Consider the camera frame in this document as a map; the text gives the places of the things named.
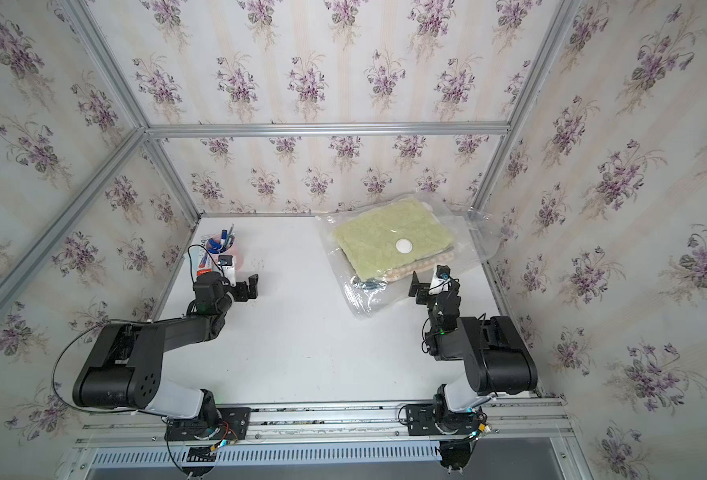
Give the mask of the clear plastic vacuum bag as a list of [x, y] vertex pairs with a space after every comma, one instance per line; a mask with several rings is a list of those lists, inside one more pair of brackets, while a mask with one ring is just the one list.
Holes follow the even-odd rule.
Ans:
[[501, 220], [455, 211], [425, 194], [405, 194], [350, 211], [315, 217], [319, 239], [348, 308], [371, 318], [407, 297], [413, 274], [433, 293], [497, 255]]

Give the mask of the light green blanket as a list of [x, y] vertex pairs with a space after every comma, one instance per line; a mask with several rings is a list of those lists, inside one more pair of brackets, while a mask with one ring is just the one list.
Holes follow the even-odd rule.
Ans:
[[[359, 213], [331, 230], [355, 275], [361, 280], [437, 255], [453, 246], [455, 236], [429, 204], [407, 197]], [[413, 251], [401, 254], [395, 245], [405, 238]]]

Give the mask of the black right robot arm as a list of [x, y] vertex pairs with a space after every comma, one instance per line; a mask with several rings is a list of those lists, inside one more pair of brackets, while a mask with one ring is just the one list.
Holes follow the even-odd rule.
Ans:
[[421, 349], [437, 361], [463, 364], [463, 376], [433, 398], [437, 421], [469, 417], [499, 397], [535, 390], [539, 374], [527, 344], [509, 316], [461, 315], [461, 282], [439, 265], [429, 282], [411, 274], [409, 297], [427, 308]]

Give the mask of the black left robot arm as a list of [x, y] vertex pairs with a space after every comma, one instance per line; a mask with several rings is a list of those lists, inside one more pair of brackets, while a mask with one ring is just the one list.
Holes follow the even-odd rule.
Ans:
[[229, 284], [214, 271], [193, 281], [181, 317], [155, 322], [112, 320], [99, 332], [74, 382], [69, 406], [89, 413], [142, 412], [215, 429], [222, 423], [213, 394], [166, 379], [168, 352], [217, 339], [235, 303], [255, 300], [259, 276]]

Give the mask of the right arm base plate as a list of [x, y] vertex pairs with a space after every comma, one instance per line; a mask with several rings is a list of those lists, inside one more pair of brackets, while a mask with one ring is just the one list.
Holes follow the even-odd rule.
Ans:
[[409, 436], [469, 436], [487, 430], [487, 414], [482, 411], [455, 413], [436, 403], [405, 404], [397, 420]]

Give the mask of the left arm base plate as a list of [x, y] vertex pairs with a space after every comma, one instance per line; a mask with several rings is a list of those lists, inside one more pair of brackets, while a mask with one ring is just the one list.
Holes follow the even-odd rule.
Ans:
[[167, 419], [164, 439], [177, 441], [245, 440], [252, 410], [249, 407], [217, 408], [208, 419]]

